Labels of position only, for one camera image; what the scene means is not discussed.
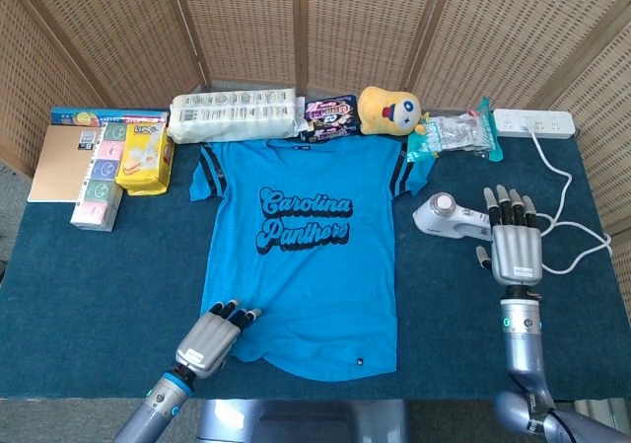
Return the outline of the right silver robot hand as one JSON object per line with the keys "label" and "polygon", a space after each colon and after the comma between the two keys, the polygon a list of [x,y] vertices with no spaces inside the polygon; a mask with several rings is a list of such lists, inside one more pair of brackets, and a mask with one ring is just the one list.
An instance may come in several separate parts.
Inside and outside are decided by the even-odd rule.
{"label": "right silver robot hand", "polygon": [[542,278],[541,232],[531,198],[503,185],[483,189],[491,231],[491,255],[476,248],[481,267],[503,286],[534,286]]}

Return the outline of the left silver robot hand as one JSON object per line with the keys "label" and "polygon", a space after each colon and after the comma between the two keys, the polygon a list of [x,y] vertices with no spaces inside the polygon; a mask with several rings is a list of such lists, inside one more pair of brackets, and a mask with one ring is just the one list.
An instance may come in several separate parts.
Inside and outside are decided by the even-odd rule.
{"label": "left silver robot hand", "polygon": [[238,300],[216,302],[183,338],[175,362],[206,379],[217,371],[241,333],[262,314],[260,309],[239,309]]}

